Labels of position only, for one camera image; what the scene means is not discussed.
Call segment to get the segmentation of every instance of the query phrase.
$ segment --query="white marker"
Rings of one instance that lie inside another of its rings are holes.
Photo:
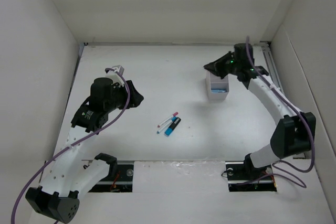
[[[167,119],[165,119],[162,123],[160,123],[160,124],[158,125],[158,128],[160,128],[160,127],[166,125],[167,122],[170,122],[171,119],[172,119],[173,117],[177,116],[177,115],[178,115],[178,112],[175,112],[174,114],[172,114],[171,116],[169,116]]]
[[[174,116],[173,118],[171,118],[169,121],[167,121],[166,124],[162,125],[158,130],[157,130],[157,134],[160,134],[161,132],[165,131],[166,128],[168,128],[172,122],[174,122],[176,120],[176,117]]]

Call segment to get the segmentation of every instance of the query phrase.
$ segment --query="table surface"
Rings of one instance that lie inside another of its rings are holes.
[[[300,168],[309,162],[291,160]],[[230,193],[220,176],[223,161],[136,162],[133,193],[88,193],[71,224],[333,223],[315,170],[299,174],[280,166],[298,175],[308,188],[276,177],[278,192]],[[53,223],[35,212],[29,221]]]
[[[230,50],[233,46],[86,46],[55,152],[64,144],[93,80],[103,77],[106,67],[122,65],[124,77],[133,81],[144,101],[101,132],[84,159],[104,152],[124,161],[242,160],[269,143],[275,123],[235,76],[229,76],[226,100],[209,102],[203,65]],[[254,47],[254,57],[266,68],[260,47]],[[179,126],[170,137],[157,135],[157,124],[175,111],[182,119]]]

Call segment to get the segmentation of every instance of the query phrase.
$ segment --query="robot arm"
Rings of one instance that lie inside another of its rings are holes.
[[[113,67],[122,75],[121,66]],[[143,96],[127,81],[130,90],[130,102],[127,109],[140,105]],[[76,141],[103,127],[108,114],[126,105],[127,92],[124,83],[113,72],[107,71],[103,78],[94,80],[90,96],[75,113],[71,129],[62,149],[70,149],[59,156],[53,167],[46,171],[46,177],[38,188],[29,188],[26,199],[33,209],[42,215],[69,223],[75,216],[80,200],[101,179],[114,176],[117,172],[117,159],[100,153],[91,165],[83,169],[82,158],[85,152],[97,141],[98,134],[86,141],[72,146]]]
[[[253,48],[250,44],[248,50],[252,63],[254,63]],[[268,76],[268,72],[262,66],[256,66],[256,69],[251,68],[245,44],[236,44],[234,52],[227,53],[218,60],[205,65],[204,68],[221,78],[229,73],[236,75],[237,79],[262,102],[277,124],[270,143],[262,149],[246,155],[244,170],[247,174],[260,172],[265,170],[266,166],[282,158],[311,150],[306,128],[296,113],[272,91],[276,87]],[[270,86],[265,84],[257,71],[270,83]],[[292,105],[280,91],[278,93],[287,103]],[[314,115],[303,113],[299,108],[292,106],[308,123],[314,136],[316,125]]]

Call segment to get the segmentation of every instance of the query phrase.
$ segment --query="white container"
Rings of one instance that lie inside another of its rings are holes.
[[[208,93],[209,100],[211,101],[224,101],[229,93],[229,77],[226,76],[225,78],[221,79],[218,76],[210,73],[209,71],[206,72],[206,90]],[[225,93],[214,93],[212,89],[220,89],[226,90]]]

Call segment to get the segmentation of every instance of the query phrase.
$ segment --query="black marker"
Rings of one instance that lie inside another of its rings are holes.
[[[164,132],[164,134],[166,136],[169,136],[173,130],[176,128],[176,126],[178,126],[178,124],[180,123],[181,118],[176,118],[175,121],[169,126],[169,128]]]

